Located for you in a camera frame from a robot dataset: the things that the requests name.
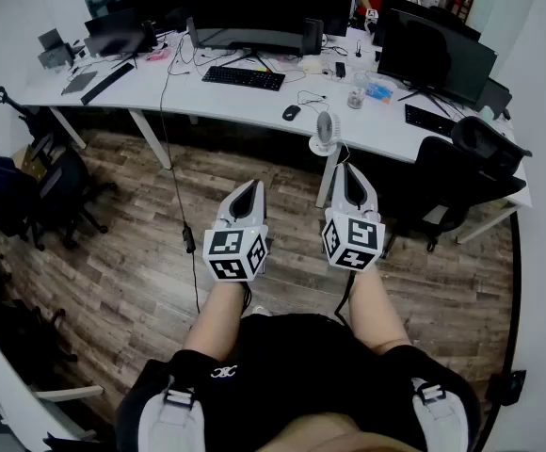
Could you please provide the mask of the person's black shirt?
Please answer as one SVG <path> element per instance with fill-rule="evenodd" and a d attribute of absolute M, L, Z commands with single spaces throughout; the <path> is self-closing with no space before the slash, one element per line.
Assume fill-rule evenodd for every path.
<path fill-rule="evenodd" d="M 416 379 L 458 397 L 468 435 L 476 436 L 480 408 L 472 387 L 422 350 L 399 346 L 376 354 L 322 315 L 250 315 L 222 361 L 183 349 L 166 363 L 147 363 L 118 408 L 116 446 L 138 451 L 145 405 L 172 388 L 201 404 L 206 452 L 255 452 L 293 420 L 325 412 L 425 450 L 413 407 L 420 395 Z"/>

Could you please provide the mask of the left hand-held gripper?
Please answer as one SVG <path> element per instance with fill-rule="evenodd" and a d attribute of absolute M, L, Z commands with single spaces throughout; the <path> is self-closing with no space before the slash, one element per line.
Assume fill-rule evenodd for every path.
<path fill-rule="evenodd" d="M 247 227 L 206 230 L 204 263 L 216 282 L 252 282 L 268 255 L 268 227 L 262 225 L 266 218 L 264 183 L 250 180 L 236 188 L 221 202 L 217 218 Z"/>

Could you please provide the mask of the clear plastic jar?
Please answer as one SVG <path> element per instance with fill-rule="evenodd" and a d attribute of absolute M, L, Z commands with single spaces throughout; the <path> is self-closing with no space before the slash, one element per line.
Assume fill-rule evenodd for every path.
<path fill-rule="evenodd" d="M 352 80 L 352 87 L 347 96 L 347 106 L 352 109 L 361 109 L 367 90 L 369 80 L 365 73 L 355 73 Z"/>

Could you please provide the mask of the black mini computer box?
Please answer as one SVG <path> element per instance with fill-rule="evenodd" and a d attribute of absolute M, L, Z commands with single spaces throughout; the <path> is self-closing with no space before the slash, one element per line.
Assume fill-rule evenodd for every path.
<path fill-rule="evenodd" d="M 321 54 L 324 33 L 324 22 L 307 18 L 302 41 L 302 55 L 317 56 Z"/>

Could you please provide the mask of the wide curved black monitor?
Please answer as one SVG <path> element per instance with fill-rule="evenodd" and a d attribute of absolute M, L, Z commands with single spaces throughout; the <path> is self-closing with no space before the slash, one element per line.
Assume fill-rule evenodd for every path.
<path fill-rule="evenodd" d="M 300 56 L 307 0 L 186 0 L 196 48 Z"/>

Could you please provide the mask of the black box on pole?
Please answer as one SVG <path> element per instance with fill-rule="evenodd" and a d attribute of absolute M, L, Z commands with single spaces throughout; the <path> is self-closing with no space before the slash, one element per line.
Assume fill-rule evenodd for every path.
<path fill-rule="evenodd" d="M 514 405 L 520 399 L 525 379 L 525 370 L 492 374 L 485 398 L 494 405 L 504 407 Z"/>

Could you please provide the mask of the dark blue jacket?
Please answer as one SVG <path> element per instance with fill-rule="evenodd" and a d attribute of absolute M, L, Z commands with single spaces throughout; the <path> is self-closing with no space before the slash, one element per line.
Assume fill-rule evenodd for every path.
<path fill-rule="evenodd" d="M 38 183 L 0 156 L 0 231 L 6 236 L 25 234 L 26 220 L 38 200 Z"/>

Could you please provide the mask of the long black bar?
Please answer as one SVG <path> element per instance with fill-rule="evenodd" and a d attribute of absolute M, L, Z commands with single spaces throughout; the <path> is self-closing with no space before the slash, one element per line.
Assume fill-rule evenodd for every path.
<path fill-rule="evenodd" d="M 98 95 L 100 95 L 102 92 L 104 92 L 106 89 L 108 89 L 110 86 L 112 86 L 114 83 L 119 81 L 127 73 L 131 72 L 135 68 L 136 67 L 133 64 L 129 63 L 129 62 L 126 62 L 124 65 L 121 65 L 113 73 L 111 73 L 110 75 L 105 77 L 95 87 L 93 87 L 87 93 L 85 93 L 80 99 L 81 104 L 82 105 L 88 105 Z"/>

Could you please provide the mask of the grey mini computer box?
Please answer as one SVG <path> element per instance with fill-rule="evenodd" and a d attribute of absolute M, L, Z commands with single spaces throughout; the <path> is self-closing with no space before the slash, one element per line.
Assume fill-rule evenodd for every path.
<path fill-rule="evenodd" d="M 497 120 L 504 113 L 511 100 L 512 95 L 509 89 L 489 77 L 478 97 L 474 110 L 481 112 L 487 106 L 492 111 L 494 119 Z"/>

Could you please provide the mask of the grey tablet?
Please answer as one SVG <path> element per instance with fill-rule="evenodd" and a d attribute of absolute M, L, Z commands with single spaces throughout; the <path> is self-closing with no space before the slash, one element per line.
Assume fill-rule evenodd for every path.
<path fill-rule="evenodd" d="M 97 75 L 97 72 L 79 73 L 70 81 L 68 86 L 62 90 L 61 94 L 72 94 L 85 89 Z"/>

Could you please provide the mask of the white desk fan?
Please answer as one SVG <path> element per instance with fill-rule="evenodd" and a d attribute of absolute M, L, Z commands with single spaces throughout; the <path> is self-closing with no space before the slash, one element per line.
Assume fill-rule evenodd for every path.
<path fill-rule="evenodd" d="M 309 140 L 310 150 L 328 157 L 335 153 L 342 144 L 340 118 L 335 113 L 321 111 L 316 121 L 316 131 Z"/>

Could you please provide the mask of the person's right forearm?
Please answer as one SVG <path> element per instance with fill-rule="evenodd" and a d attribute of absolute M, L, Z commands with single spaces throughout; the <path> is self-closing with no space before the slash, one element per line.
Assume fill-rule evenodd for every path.
<path fill-rule="evenodd" d="M 355 275 L 348 301 L 354 336 L 376 354 L 411 345 L 375 265 Z"/>

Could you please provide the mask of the black keyboard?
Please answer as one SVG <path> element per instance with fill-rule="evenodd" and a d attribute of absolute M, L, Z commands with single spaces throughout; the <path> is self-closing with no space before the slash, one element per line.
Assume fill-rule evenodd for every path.
<path fill-rule="evenodd" d="M 282 73 L 212 66 L 203 76 L 202 81 L 252 89 L 279 91 L 284 79 L 285 75 Z"/>
<path fill-rule="evenodd" d="M 405 105 L 405 121 L 407 124 L 444 137 L 451 137 L 452 129 L 456 124 L 448 118 L 413 105 Z"/>

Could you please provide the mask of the person's left forearm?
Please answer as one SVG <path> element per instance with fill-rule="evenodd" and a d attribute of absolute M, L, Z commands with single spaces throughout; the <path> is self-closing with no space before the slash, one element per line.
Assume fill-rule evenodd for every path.
<path fill-rule="evenodd" d="M 185 338 L 183 350 L 225 361 L 237 340 L 245 293 L 239 282 L 216 282 Z"/>

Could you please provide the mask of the grey desk device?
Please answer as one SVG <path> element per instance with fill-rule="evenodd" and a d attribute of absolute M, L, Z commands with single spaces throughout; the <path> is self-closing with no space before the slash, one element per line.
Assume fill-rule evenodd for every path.
<path fill-rule="evenodd" d="M 38 55 L 38 59 L 44 69 L 50 70 L 73 65 L 72 48 L 63 41 L 55 28 L 40 35 L 38 40 L 43 47 L 43 52 Z"/>

